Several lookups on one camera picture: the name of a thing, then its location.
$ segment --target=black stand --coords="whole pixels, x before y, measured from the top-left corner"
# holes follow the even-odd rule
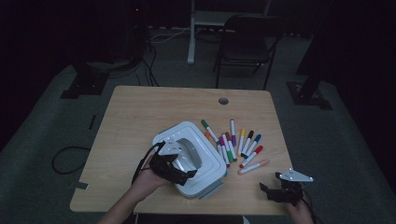
[[[107,72],[99,71],[87,65],[81,48],[71,41],[66,45],[66,53],[76,70],[76,77],[61,99],[77,99],[80,95],[101,95],[108,78]]]
[[[77,99],[80,95],[101,95],[106,85],[108,73],[98,71],[86,63],[73,63],[77,75],[69,90],[62,93],[61,99]]]
[[[322,110],[332,110],[329,101],[325,100],[318,90],[320,79],[310,76],[305,83],[287,82],[289,92],[296,105],[318,105]]]

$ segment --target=white lid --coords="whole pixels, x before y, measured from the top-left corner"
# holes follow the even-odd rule
[[[195,124],[184,121],[157,134],[152,144],[165,141],[176,143],[179,150],[173,165],[183,171],[197,170],[184,186],[176,184],[177,189],[186,197],[195,197],[226,173],[226,164]],[[169,148],[162,148],[159,154],[167,154]]]

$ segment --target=human arm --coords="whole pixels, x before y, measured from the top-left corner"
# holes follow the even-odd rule
[[[311,212],[303,201],[299,201],[296,206],[291,203],[285,203],[285,205],[294,224],[314,224]]]
[[[106,212],[105,216],[99,220],[98,224],[103,223],[122,223],[131,213],[139,202],[142,202],[157,188],[169,184],[170,182],[155,175],[149,169],[149,161],[146,162],[144,169],[122,197]]]

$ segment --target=black chair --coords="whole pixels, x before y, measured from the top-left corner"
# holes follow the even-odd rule
[[[222,30],[219,52],[213,68],[214,72],[217,71],[216,89],[219,87],[222,65],[255,66],[254,74],[262,64],[269,62],[262,88],[265,90],[276,44],[285,34],[286,25],[286,20],[280,17],[235,15],[228,19]]]

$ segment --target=marker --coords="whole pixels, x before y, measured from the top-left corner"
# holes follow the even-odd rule
[[[238,146],[238,156],[241,156],[242,148],[244,145],[244,139],[245,139],[245,129],[241,129],[241,138],[239,139],[239,146]]]
[[[221,151],[221,145],[220,145],[220,143],[216,143],[216,145],[217,145],[217,147],[218,147],[218,153],[219,153],[219,155],[220,155],[221,157],[223,157],[223,156],[222,156],[222,151]]]
[[[208,130],[205,132],[205,137],[210,141],[210,132]]]
[[[221,139],[223,140],[225,149],[227,149],[228,160],[231,163],[233,161],[233,154],[231,153],[230,146],[228,145],[227,136],[225,136],[225,133],[221,135],[220,141],[221,141]]]
[[[231,119],[231,141],[233,142],[233,146],[236,146],[236,137],[235,137],[235,124],[233,123],[233,119]]]
[[[230,167],[230,161],[228,160],[227,150],[225,149],[224,141],[222,140],[222,137],[220,137],[219,139],[220,139],[220,146],[221,146],[222,156],[223,156],[225,164],[227,165],[227,168],[228,168],[228,167]]]
[[[257,143],[260,141],[260,138],[262,138],[261,134],[257,134],[256,138],[254,139],[253,143],[251,144],[249,150],[247,151],[247,153],[245,153],[244,158],[247,159],[248,156],[250,156],[251,151],[253,150],[253,148],[257,145]]]
[[[232,142],[230,134],[227,132],[227,133],[225,133],[225,136],[227,137],[228,146],[230,147],[231,154],[233,155],[233,161],[238,161],[238,159],[236,158],[236,155],[235,155],[235,150],[233,149],[233,142]]]
[[[247,173],[247,172],[249,172],[249,171],[252,171],[252,170],[254,170],[254,169],[257,169],[257,168],[259,168],[259,167],[261,167],[261,166],[264,166],[264,165],[268,164],[268,162],[270,162],[270,161],[269,161],[269,160],[259,161],[259,162],[257,162],[257,163],[254,164],[254,165],[248,166],[248,167],[246,167],[246,168],[244,168],[244,169],[238,171],[238,174],[242,175],[242,174],[244,174],[244,173]]]
[[[207,129],[207,131],[210,133],[210,136],[212,136],[213,140],[217,143],[219,139],[215,136],[213,131],[210,129],[209,125],[207,125],[206,121],[204,119],[201,119],[201,123],[204,125],[204,127]]]
[[[242,155],[243,157],[245,157],[245,154],[247,153],[248,144],[250,143],[250,139],[253,137],[253,134],[254,134],[253,131],[250,131],[250,133],[248,133],[247,141],[246,141],[246,143],[245,143],[244,149],[243,149],[242,152],[241,152],[241,155]]]
[[[259,152],[262,150],[262,146],[259,146],[256,148],[256,150],[253,151],[253,153],[250,154],[250,156],[242,162],[242,164],[239,165],[239,167],[244,168],[253,158],[259,154]]]

